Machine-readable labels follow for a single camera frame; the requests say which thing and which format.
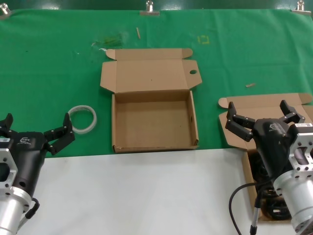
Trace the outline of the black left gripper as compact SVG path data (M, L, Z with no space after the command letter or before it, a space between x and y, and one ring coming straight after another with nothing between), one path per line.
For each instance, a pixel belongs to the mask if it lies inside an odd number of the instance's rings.
M13 116L8 113L6 118L0 121L0 136L10 137ZM41 168L45 161L47 151L52 155L57 154L75 140L73 126L66 113L63 126L40 132L19 132L11 137L10 153L17 166L18 172L13 186L24 190L30 196L38 182Z

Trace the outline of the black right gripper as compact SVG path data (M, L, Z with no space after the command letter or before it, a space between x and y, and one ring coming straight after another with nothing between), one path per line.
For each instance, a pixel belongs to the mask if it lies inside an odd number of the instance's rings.
M273 183L280 175L291 170L289 162L292 137L289 123L304 123L305 118L285 100L280 103L281 118L258 120L238 115L233 102L229 102L225 128L246 142L253 138L256 149Z

